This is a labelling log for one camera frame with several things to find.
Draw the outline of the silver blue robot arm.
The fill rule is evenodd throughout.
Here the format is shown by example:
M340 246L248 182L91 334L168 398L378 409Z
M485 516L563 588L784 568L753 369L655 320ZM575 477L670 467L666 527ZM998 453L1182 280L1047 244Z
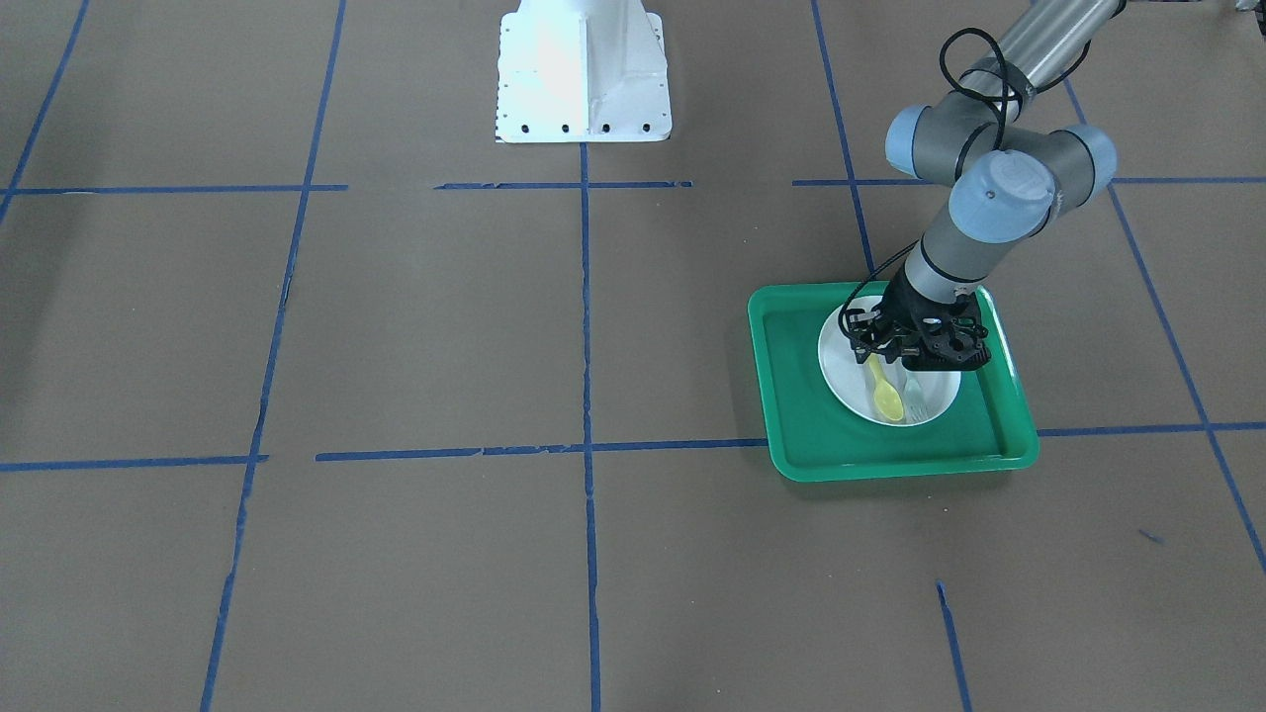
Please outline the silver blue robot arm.
M1117 146L1091 125L1036 133L1017 125L1039 94L1084 62L1096 32L1122 1L1036 1L1004 35L980 28L987 52L958 75L938 104L903 110L885 149L898 171L950 189L946 205L914 243L877 307L842 310L838 332L855 359L912 371L974 371L991 357L979 289L1022 242L1085 207L1117 176Z

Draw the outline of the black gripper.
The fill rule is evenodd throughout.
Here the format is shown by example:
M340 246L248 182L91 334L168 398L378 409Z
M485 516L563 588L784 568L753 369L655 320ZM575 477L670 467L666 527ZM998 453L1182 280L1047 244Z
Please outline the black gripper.
M931 302L914 288L882 290L868 343L909 371L976 371L993 360L979 298Z

